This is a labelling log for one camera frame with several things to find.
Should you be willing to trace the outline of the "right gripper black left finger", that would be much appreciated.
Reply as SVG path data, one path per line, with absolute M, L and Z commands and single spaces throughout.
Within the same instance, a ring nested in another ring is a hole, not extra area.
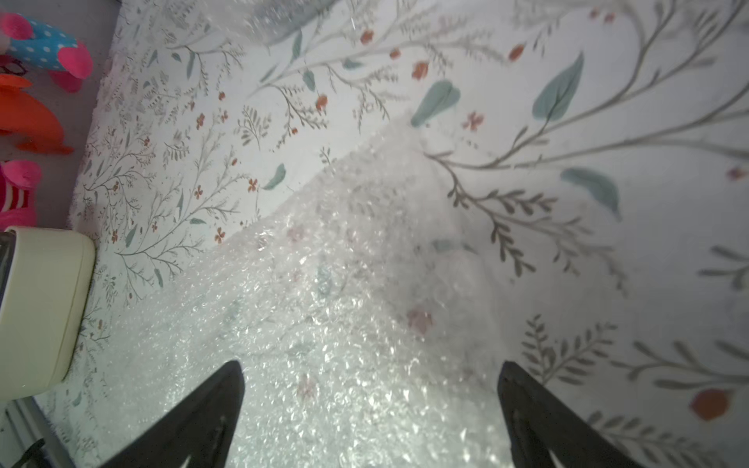
M 244 393 L 240 363 L 225 363 L 105 466 L 226 466 Z

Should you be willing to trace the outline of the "clear bubble wrap sheet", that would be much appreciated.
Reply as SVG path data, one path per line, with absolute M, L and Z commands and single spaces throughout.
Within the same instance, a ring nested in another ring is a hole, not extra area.
M 334 0 L 207 0 L 200 8 L 210 23 L 242 44 L 272 46 L 303 28 Z
M 487 249 L 402 118 L 163 289 L 99 306 L 95 366 L 39 400 L 81 467 L 229 361 L 232 467 L 507 467 Z

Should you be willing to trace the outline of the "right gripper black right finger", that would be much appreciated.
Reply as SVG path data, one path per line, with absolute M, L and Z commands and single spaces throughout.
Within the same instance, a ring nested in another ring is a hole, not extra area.
M 639 466 L 515 362 L 503 363 L 497 396 L 517 467 Z

